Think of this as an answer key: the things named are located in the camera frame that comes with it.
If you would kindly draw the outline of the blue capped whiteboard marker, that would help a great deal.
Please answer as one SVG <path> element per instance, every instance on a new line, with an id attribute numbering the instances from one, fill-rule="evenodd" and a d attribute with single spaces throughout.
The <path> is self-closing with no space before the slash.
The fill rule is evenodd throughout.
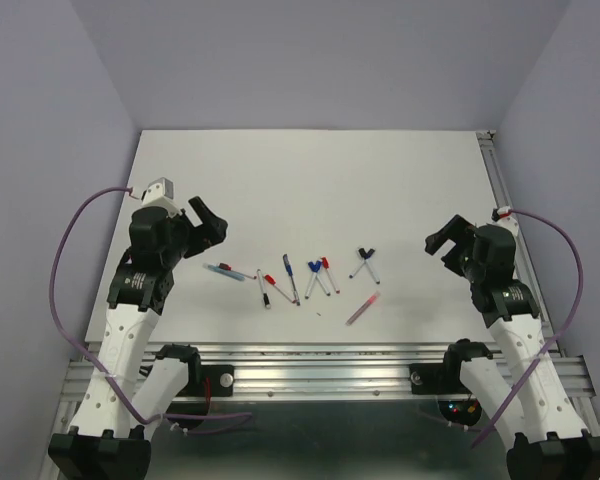
<path id="1" fill-rule="evenodd" d="M 331 291 L 328 289 L 328 287 L 320 277 L 320 272 L 323 268 L 323 262 L 321 260 L 309 261 L 307 265 L 311 271 L 311 275 L 307 287 L 305 289 L 304 298 L 308 300 L 311 297 L 311 294 L 316 284 L 320 286 L 320 288 L 326 296 L 330 296 Z"/>
<path id="2" fill-rule="evenodd" d="M 355 276 L 358 274 L 358 272 L 359 272 L 359 271 L 360 271 L 360 270 L 361 270 L 363 267 L 366 267 L 366 266 L 364 265 L 364 263 L 363 263 L 363 261 L 362 261 L 362 259 L 361 259 L 360 255 L 359 255 L 359 253 L 358 253 L 358 256 L 359 256 L 359 262 L 358 262 L 358 265 L 357 265 L 357 266 L 354 268 L 354 270 L 353 270 L 353 271 L 352 271 L 352 272 L 349 274 L 349 278 L 350 278 L 350 279 L 353 279 L 353 278 L 354 278 L 354 277 L 355 277 Z"/>

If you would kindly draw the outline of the pink highlighter pen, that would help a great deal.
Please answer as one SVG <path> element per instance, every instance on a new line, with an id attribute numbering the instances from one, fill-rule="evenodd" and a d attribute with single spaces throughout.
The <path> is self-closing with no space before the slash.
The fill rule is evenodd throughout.
<path id="1" fill-rule="evenodd" d="M 380 297 L 380 292 L 372 294 L 345 322 L 346 326 L 351 326 L 358 318 L 363 315 Z"/>

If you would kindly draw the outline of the red capped whiteboard marker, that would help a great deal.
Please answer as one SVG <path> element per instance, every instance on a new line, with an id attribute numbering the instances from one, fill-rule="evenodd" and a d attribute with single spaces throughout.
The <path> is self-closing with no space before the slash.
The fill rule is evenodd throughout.
<path id="1" fill-rule="evenodd" d="M 331 266 L 330 266 L 329 260 L 327 259 L 327 257 L 323 256 L 323 257 L 321 257 L 321 262 L 322 262 L 322 267 L 324 268 L 324 271 L 327 275 L 327 278 L 329 279 L 331 286 L 333 287 L 334 292 L 336 294 L 340 294 L 340 287 L 331 272 Z"/>

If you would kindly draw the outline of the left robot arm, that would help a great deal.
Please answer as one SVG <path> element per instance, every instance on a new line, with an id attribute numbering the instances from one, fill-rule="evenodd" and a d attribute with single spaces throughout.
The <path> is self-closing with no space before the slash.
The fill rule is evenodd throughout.
<path id="1" fill-rule="evenodd" d="M 143 384 L 137 382 L 146 345 L 183 259 L 222 243 L 228 224 L 200 197 L 191 223 L 172 198 L 145 192 L 131 216 L 130 245 L 107 295 L 105 333 L 85 396 L 65 433 L 51 437 L 48 455 L 68 479 L 142 479 L 151 438 L 177 393 L 195 392 L 203 371 L 196 348 L 169 345 Z"/>

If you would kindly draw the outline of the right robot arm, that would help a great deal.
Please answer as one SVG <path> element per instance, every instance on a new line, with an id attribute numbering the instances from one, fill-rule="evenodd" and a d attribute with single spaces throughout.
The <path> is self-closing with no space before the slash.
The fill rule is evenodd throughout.
<path id="1" fill-rule="evenodd" d="M 544 337 L 533 293 L 515 276 L 516 213 L 496 209 L 483 226 L 456 215 L 425 240 L 430 255 L 453 242 L 442 262 L 469 282 L 472 303 L 511 374 L 502 377 L 484 344 L 461 340 L 449 346 L 439 379 L 477 400 L 489 422 L 472 444 L 497 433 L 510 478 L 599 479 L 600 436 L 569 400 L 549 354 L 557 339 Z"/>

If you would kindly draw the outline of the light blue highlighter pen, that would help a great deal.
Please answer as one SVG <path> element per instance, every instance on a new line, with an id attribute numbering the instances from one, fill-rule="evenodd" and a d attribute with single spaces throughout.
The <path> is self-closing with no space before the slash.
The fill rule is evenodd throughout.
<path id="1" fill-rule="evenodd" d="M 233 278 L 237 281 L 244 281 L 246 279 L 250 279 L 250 280 L 256 280 L 257 276 L 256 275 L 249 275 L 249 274 L 245 274 L 242 272 L 238 272 L 236 270 L 233 270 L 231 267 L 228 267 L 224 264 L 220 265 L 212 265 L 209 263 L 204 263 L 203 267 L 209 271 L 227 276 L 229 278 Z"/>

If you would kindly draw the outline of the blue ballpoint pen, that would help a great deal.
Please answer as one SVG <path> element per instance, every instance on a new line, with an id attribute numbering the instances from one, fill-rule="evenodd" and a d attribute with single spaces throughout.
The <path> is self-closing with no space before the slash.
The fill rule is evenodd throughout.
<path id="1" fill-rule="evenodd" d="M 298 290 L 297 290 L 297 287 L 296 287 L 296 283 L 295 283 L 295 279 L 294 279 L 294 274 L 293 274 L 291 263 L 289 261 L 288 254 L 286 254 L 286 253 L 283 254 L 282 259 L 283 259 L 285 270 L 286 270 L 287 275 L 288 275 L 289 280 L 290 280 L 290 284 L 291 284 L 291 288 L 292 288 L 292 294 L 293 294 L 293 297 L 294 297 L 293 301 L 294 301 L 294 303 L 295 303 L 296 306 L 300 306 L 300 304 L 301 304 L 300 303 L 300 296 L 299 296 L 299 293 L 298 293 Z"/>

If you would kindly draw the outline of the black tipped marker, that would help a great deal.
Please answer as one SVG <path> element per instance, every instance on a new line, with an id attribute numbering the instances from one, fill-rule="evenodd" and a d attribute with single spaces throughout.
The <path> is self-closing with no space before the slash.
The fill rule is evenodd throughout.
<path id="1" fill-rule="evenodd" d="M 263 275 L 261 269 L 257 269 L 256 275 L 257 275 L 257 281 L 258 281 L 258 285 L 259 285 L 259 288 L 260 288 L 260 292 L 261 292 L 261 295 L 262 295 L 263 305 L 264 305 L 265 309 L 270 309 L 271 308 L 271 302 L 270 302 L 270 299 L 269 299 L 268 292 L 266 290 L 264 275 Z"/>

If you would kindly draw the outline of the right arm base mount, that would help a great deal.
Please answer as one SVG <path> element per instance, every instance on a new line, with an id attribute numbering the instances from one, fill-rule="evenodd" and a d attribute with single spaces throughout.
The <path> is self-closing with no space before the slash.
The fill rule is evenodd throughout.
<path id="1" fill-rule="evenodd" d="M 412 363 L 409 365 L 409 379 L 414 395 L 443 395 L 453 392 L 446 381 L 442 363 Z"/>

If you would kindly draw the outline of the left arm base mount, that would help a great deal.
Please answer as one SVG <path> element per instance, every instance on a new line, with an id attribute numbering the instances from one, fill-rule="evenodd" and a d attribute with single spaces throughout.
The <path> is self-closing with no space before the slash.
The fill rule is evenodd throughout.
<path id="1" fill-rule="evenodd" d="M 182 397 L 228 398 L 233 396 L 235 368 L 230 364 L 202 364 L 188 374 L 188 382 L 179 392 Z"/>

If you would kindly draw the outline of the aluminium rail frame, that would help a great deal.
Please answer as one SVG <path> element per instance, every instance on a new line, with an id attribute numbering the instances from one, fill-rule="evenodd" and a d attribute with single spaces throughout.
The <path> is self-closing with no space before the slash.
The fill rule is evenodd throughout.
<path id="1" fill-rule="evenodd" d="M 174 285 L 150 336 L 137 382 L 143 384 L 169 345 L 197 349 L 202 364 L 235 368 L 233 396 L 182 397 L 171 401 L 161 423 L 183 435 L 213 434 L 254 418 L 273 402 L 400 402 L 432 400 L 436 422 L 472 442 L 488 422 L 463 388 L 443 395 L 414 395 L 409 365 L 442 363 L 450 345 L 484 344 L 505 380 L 511 378 L 499 347 L 475 309 L 470 284 L 448 270 L 442 257 L 425 252 L 427 236 L 454 215 L 476 226 L 492 211 L 510 206 L 484 132 L 365 130 L 146 130 L 142 132 L 86 342 L 67 371 L 54 434 L 67 432 L 85 396 L 105 333 L 107 295 L 116 267 L 130 245 L 132 214 L 144 190 L 165 177 L 174 200 L 198 226 L 189 205 L 199 196 L 228 222 L 226 239 L 181 260 Z M 520 210 L 516 210 L 518 221 Z M 371 262 L 353 278 L 357 250 L 374 248 Z M 261 269 L 292 294 L 284 267 L 288 254 L 300 306 L 265 280 L 265 309 L 258 281 L 209 271 L 204 263 L 256 275 Z M 322 268 L 304 298 L 309 261 L 327 257 L 340 294 Z M 545 338 L 561 329 L 546 314 L 522 234 L 517 237 L 515 276 L 539 306 Z M 376 291 L 378 300 L 351 326 L 346 320 Z M 576 412 L 594 435 L 590 387 L 582 361 L 549 354 Z"/>

